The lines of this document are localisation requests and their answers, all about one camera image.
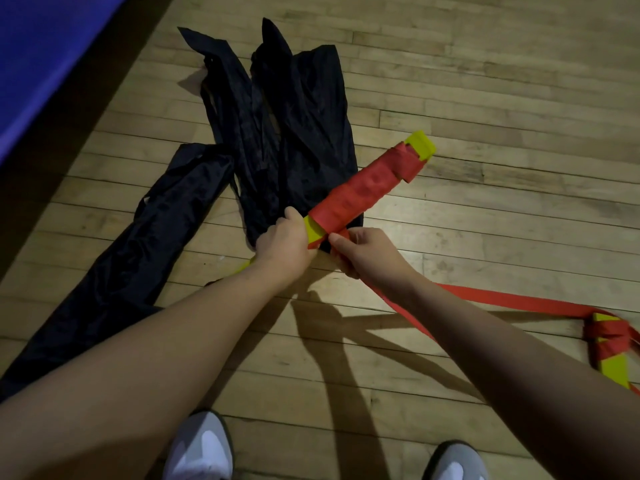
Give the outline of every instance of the left hand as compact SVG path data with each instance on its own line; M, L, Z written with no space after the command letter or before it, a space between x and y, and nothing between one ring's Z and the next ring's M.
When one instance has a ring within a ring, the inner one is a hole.
M253 266L268 267L274 279L287 287L302 276L317 250L307 249L307 229L300 213L287 207L284 215L258 238Z

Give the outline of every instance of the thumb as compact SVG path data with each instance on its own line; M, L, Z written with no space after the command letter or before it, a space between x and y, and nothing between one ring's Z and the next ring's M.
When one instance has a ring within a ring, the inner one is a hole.
M351 242L346 237L341 236L340 234L336 234L332 232L329 234L329 243L338 251L340 254L344 254L349 259L353 256L356 247L358 245L355 242Z

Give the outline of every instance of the right hand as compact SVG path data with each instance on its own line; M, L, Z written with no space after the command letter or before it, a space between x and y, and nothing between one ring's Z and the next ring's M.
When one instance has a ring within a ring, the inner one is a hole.
M352 227L351 240L332 233L331 254L349 277L372 284L389 298L404 290L412 278L421 276L398 252L382 229Z

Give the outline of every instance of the wooden floor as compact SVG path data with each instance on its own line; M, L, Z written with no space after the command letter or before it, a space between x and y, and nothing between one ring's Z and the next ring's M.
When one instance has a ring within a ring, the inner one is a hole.
M174 0L0 283L0 370L178 145L214 142L202 58L176 26L228 39L249 67L263 16L294 51L338 48L360 166L431 135L422 176L365 218L416 269L640 326L638 0ZM226 191L159 305L251 257L241 226ZM495 313L586 362L579 322ZM452 438L494 479L548 478L436 343L325 258L252 324L216 395L238 478L414 480Z

